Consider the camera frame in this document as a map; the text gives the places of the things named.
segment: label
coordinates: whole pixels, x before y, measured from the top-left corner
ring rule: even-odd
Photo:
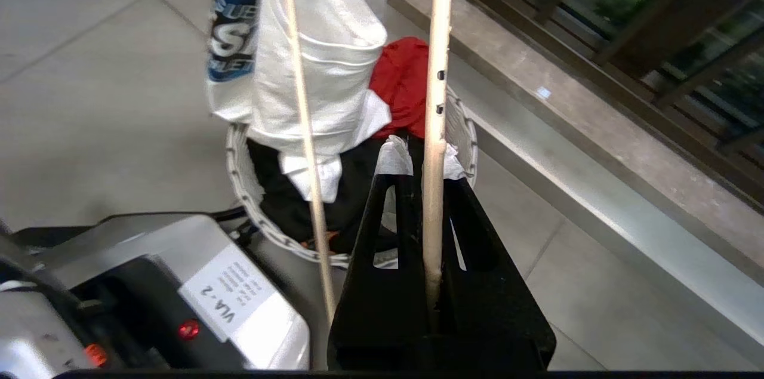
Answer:
[[[537,93],[541,98],[549,98],[549,96],[552,95],[552,92],[544,87],[538,87],[538,89],[535,90],[535,93]]]
[[[212,32],[207,74],[225,82],[254,68],[254,47],[260,0],[212,0]]]
[[[226,341],[275,287],[236,245],[229,245],[178,289],[215,337]]]

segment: white label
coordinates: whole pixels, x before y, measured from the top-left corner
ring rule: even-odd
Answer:
[[[191,308],[226,341],[276,292],[236,245],[229,245],[178,289]]]
[[[541,98],[549,98],[549,96],[552,95],[552,92],[544,87],[538,87],[538,89],[535,90],[535,93],[537,93]]]

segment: red cloth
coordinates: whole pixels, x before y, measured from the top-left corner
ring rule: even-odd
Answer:
[[[372,137],[387,138],[404,128],[424,139],[428,55],[429,47],[417,37],[404,37],[384,47],[369,88],[390,106],[393,118]]]

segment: wooden stick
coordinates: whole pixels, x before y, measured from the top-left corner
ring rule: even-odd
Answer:
[[[310,123],[310,110],[303,75],[303,53],[300,51],[300,34],[297,29],[297,9],[294,0],[284,0],[286,20],[289,27],[289,44],[292,47],[292,66],[294,83],[297,89],[297,105],[300,110],[300,126],[303,130],[303,147],[308,160],[308,178],[310,180],[310,213],[313,219],[313,237],[319,248],[321,267],[321,285],[324,289],[324,303],[329,325],[332,325],[335,313],[335,297],[332,288],[332,268],[329,263],[329,246],[326,239],[326,220],[324,203],[321,199],[321,180],[316,169],[316,150],[313,148],[313,128]]]
[[[445,156],[445,75],[451,33],[451,0],[432,0],[425,156],[422,172],[423,260],[425,292],[430,324],[437,325],[436,303],[440,297],[443,246],[443,157]]]

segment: tile floor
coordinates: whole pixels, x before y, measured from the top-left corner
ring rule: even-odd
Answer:
[[[0,7],[13,8],[0,12],[0,216],[12,229],[234,202],[226,124],[203,95],[208,0]],[[391,37],[418,34],[394,12],[387,24]],[[551,368],[755,369],[489,156],[479,162],[476,192],[557,333]]]

